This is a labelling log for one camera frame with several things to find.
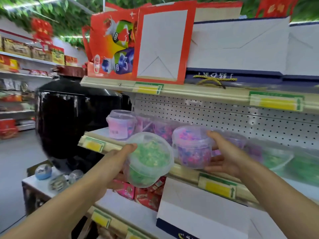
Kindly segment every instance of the ivy ceiling decoration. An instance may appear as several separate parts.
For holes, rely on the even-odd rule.
[[[68,0],[0,0],[0,17],[6,17],[17,26],[27,32],[31,32],[31,18],[38,17],[48,21],[54,31],[54,36],[73,46],[83,47],[83,41],[76,36],[81,35],[81,28],[90,24],[90,15],[75,6]],[[75,0],[87,7],[94,13],[102,12],[103,0]],[[159,4],[163,0],[106,0],[123,8],[139,7],[145,3]],[[211,1],[238,1],[238,0],[197,0],[198,2]],[[259,5],[259,0],[241,0],[243,7],[242,15],[254,17]],[[26,3],[37,3],[27,7],[14,8],[7,11],[5,6],[25,5]],[[292,21],[314,21],[319,20],[319,0],[299,0],[294,9]]]

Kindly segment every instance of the pegboard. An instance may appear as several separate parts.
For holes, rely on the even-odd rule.
[[[319,115],[136,94],[135,112],[237,132],[288,146],[319,148]]]

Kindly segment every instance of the gray floor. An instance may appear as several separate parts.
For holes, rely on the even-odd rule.
[[[25,215],[21,180],[27,168],[45,160],[35,130],[0,140],[0,232]]]

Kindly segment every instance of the red lantern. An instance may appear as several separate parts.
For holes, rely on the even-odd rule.
[[[256,17],[259,16],[262,10],[264,11],[263,17],[286,17],[292,15],[297,2],[298,0],[260,0]]]
[[[42,46],[45,44],[53,44],[51,39],[53,29],[50,23],[39,18],[32,18],[31,26],[35,31],[33,38],[40,42]]]

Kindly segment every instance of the yellow price tag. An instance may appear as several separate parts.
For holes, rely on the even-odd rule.
[[[237,184],[226,179],[200,173],[198,187],[226,198],[236,198]]]
[[[140,233],[139,231],[136,231],[133,228],[129,227],[127,230],[125,239],[150,239],[150,238]]]
[[[304,107],[304,96],[273,92],[249,92],[250,105],[266,108],[301,112]]]
[[[159,95],[163,87],[164,87],[164,84],[135,82],[133,92]]]
[[[95,221],[97,224],[107,229],[112,221],[112,217],[99,210],[94,210],[92,214],[92,221]]]
[[[102,152],[104,145],[105,145],[105,142],[103,141],[86,137],[82,146],[94,152],[100,153]]]

